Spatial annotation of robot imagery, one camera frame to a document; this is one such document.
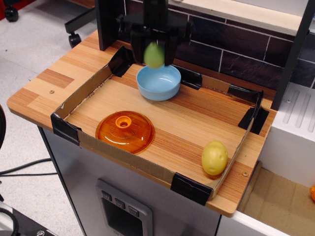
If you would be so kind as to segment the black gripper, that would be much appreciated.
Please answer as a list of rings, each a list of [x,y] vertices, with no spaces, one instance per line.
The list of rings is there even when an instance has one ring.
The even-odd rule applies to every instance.
[[[173,63],[178,42],[189,41],[192,23],[175,16],[167,0],[144,0],[143,10],[120,16],[119,33],[129,34],[133,56],[137,63],[144,62],[147,39],[165,40],[165,65]]]

